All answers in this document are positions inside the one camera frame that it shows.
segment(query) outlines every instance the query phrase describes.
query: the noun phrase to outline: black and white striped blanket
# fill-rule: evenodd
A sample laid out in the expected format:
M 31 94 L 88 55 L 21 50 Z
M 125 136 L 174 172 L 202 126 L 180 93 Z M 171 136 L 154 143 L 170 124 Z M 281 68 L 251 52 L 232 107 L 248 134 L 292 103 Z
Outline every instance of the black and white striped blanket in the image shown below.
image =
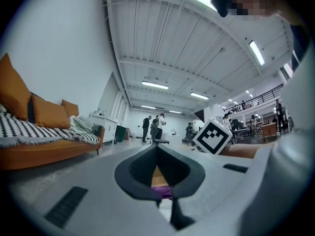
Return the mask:
M 10 113 L 0 111 L 0 148 L 18 144 L 46 144 L 58 140 L 98 144 L 98 137 L 93 134 L 77 134 L 68 129 L 38 127 L 28 121 L 16 119 Z

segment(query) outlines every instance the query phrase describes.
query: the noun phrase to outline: orange cushion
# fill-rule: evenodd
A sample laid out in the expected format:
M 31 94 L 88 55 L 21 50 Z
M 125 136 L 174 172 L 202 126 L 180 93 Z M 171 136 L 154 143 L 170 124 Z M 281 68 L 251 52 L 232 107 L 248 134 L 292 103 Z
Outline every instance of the orange cushion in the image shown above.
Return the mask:
M 61 105 L 64 106 L 65 111 L 67 112 L 68 117 L 70 116 L 78 116 L 79 115 L 79 107 L 73 103 L 63 100 Z
M 0 103 L 18 119 L 28 119 L 31 92 L 6 53 L 0 60 Z
M 63 106 L 32 95 L 35 124 L 47 128 L 70 128 L 70 121 Z

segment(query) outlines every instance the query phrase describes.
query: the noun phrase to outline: white ceiling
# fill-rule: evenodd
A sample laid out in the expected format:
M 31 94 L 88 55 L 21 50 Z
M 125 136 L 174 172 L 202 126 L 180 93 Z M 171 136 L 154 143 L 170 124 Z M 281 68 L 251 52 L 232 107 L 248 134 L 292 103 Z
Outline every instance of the white ceiling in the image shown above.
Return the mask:
M 195 0 L 106 1 L 114 51 L 132 106 L 187 115 L 242 93 L 290 58 L 291 33 L 278 17 L 221 18 Z M 251 40 L 262 52 L 263 66 L 249 47 Z M 209 100 L 198 100 L 191 92 Z

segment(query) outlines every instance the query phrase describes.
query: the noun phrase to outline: black and white cube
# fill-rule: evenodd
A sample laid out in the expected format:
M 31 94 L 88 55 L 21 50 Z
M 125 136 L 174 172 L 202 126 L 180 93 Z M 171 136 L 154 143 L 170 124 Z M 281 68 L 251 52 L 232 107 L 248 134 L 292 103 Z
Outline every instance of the black and white cube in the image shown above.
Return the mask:
M 193 141 L 206 153 L 219 154 L 232 134 L 215 120 L 208 120 Z

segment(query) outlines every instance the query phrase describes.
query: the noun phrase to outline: white cabinet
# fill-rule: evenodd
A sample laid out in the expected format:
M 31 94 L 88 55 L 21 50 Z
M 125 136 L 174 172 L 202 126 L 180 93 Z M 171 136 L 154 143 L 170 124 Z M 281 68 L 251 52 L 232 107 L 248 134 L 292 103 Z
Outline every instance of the white cabinet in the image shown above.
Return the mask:
M 98 116 L 92 113 L 90 114 L 90 119 L 94 124 L 102 125 L 105 128 L 103 143 L 108 141 L 114 141 L 117 122 L 104 116 Z

